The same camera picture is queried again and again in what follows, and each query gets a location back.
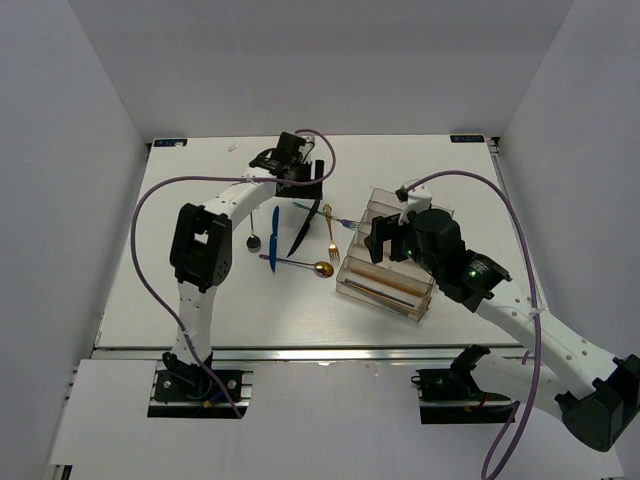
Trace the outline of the black knife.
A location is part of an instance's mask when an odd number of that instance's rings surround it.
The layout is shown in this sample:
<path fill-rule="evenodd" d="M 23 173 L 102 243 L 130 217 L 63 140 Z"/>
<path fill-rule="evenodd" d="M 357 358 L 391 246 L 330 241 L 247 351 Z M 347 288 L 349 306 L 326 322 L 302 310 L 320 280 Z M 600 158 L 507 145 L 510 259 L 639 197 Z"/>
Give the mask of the black knife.
<path fill-rule="evenodd" d="M 307 211 L 307 216 L 287 253 L 287 257 L 291 257 L 297 251 L 297 249 L 300 247 L 303 240 L 305 239 L 310 229 L 311 223 L 314 220 L 316 214 L 318 213 L 320 201 L 315 200 L 311 206 L 304 205 L 299 202 L 294 202 L 293 205 L 297 208 L 301 208 Z"/>

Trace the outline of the blue knife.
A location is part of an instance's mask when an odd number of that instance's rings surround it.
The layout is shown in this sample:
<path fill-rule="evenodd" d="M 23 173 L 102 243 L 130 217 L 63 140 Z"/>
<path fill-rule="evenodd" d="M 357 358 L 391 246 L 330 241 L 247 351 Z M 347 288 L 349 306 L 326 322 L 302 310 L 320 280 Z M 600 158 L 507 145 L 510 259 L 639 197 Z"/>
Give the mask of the blue knife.
<path fill-rule="evenodd" d="M 271 235 L 269 239 L 269 265 L 273 273 L 276 272 L 278 258 L 278 232 L 279 232 L 280 207 L 276 205 L 272 213 Z"/>

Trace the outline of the purple gold spoon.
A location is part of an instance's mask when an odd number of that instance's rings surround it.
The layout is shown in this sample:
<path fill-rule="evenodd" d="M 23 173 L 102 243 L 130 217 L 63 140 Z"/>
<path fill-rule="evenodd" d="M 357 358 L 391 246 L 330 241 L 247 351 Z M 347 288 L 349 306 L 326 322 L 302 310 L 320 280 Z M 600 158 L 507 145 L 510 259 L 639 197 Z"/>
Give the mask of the purple gold spoon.
<path fill-rule="evenodd" d="M 272 272 L 276 271 L 277 264 L 285 264 L 313 271 L 317 276 L 321 278 L 330 278 L 334 275 L 334 267 L 330 263 L 325 261 L 309 263 L 280 257 L 271 257 L 267 254 L 260 254 L 259 258 L 269 263 L 269 267 Z"/>

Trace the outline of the black spoon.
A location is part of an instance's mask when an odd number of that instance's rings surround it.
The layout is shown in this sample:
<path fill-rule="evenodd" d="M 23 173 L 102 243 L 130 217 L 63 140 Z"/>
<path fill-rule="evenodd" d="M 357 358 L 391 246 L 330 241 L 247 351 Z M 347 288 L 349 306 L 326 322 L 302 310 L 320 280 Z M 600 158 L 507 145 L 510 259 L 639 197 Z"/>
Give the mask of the black spoon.
<path fill-rule="evenodd" d="M 253 214 L 249 214 L 250 235 L 246 240 L 246 247 L 250 252 L 258 252 L 261 248 L 261 239 L 255 234 Z"/>

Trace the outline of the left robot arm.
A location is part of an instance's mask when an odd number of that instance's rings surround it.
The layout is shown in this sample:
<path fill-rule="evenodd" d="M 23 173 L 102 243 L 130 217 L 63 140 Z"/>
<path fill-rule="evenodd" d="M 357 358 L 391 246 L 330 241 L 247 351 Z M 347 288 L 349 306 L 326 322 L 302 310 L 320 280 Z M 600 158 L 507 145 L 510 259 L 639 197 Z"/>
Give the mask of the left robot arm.
<path fill-rule="evenodd" d="M 163 355 L 167 370 L 188 398 L 199 399 L 211 387 L 211 323 L 218 287 L 230 273 L 235 228 L 273 197 L 318 198 L 324 167 L 311 166 L 315 136 L 280 134 L 275 147 L 259 153 L 244 174 L 213 199 L 179 211 L 170 250 L 179 293 L 181 325 L 172 349 Z"/>

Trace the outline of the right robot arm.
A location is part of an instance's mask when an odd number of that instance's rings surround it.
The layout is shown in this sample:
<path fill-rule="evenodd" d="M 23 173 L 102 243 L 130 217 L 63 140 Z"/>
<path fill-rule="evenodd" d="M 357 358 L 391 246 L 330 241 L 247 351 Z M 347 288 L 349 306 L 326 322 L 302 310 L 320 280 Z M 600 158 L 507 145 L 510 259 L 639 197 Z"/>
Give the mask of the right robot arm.
<path fill-rule="evenodd" d="M 466 247 L 449 213 L 373 218 L 364 243 L 373 263 L 411 260 L 433 277 L 450 300 L 498 326 L 548 372 L 540 375 L 535 405 L 558 418 L 584 445 L 609 451 L 639 413 L 639 358 L 614 354 L 585 340 L 533 305 L 509 272 L 490 257 Z"/>

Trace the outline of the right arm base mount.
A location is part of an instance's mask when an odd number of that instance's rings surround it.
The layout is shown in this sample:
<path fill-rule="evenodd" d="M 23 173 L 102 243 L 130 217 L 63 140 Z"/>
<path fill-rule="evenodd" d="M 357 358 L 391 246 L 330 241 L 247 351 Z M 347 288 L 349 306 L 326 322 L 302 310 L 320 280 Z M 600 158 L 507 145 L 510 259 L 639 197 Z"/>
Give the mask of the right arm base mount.
<path fill-rule="evenodd" d="M 417 370 L 410 381 L 417 389 L 423 425 L 499 424 L 512 413 L 510 398 L 484 392 L 450 368 Z"/>

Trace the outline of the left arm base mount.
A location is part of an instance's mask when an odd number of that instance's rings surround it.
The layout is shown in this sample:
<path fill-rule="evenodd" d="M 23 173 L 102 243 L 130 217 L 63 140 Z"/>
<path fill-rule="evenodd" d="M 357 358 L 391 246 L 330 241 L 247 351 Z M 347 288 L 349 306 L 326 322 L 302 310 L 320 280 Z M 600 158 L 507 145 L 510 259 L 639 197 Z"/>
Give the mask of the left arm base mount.
<path fill-rule="evenodd" d="M 231 419 L 246 413 L 252 396 L 254 372 L 223 368 L 215 370 L 240 415 L 228 402 L 220 386 L 205 376 L 204 384 L 193 387 L 158 366 L 154 375 L 147 417 L 156 419 Z"/>

